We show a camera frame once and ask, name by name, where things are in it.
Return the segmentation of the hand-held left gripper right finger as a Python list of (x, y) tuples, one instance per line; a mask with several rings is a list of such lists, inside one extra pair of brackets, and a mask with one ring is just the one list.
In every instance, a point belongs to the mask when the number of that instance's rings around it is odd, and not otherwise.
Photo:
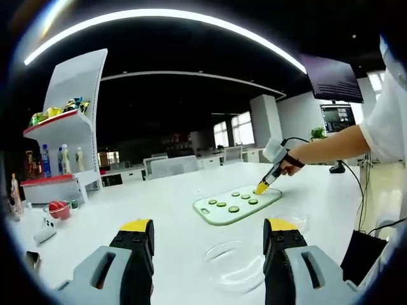
[(324, 251), (284, 219), (263, 224), (266, 304), (353, 304), (358, 289)]

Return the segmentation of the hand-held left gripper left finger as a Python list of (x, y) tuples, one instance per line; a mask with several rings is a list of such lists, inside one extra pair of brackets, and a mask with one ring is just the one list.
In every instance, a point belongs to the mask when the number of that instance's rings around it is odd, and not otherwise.
[(154, 224), (123, 225), (108, 246), (99, 247), (57, 288), (60, 304), (150, 304), (153, 291)]

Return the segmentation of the person's right hand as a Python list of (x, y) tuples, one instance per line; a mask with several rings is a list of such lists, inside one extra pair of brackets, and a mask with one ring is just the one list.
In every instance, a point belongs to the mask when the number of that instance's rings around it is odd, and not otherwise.
[(300, 160), (289, 157), (280, 164), (282, 175), (292, 176), (305, 166)]

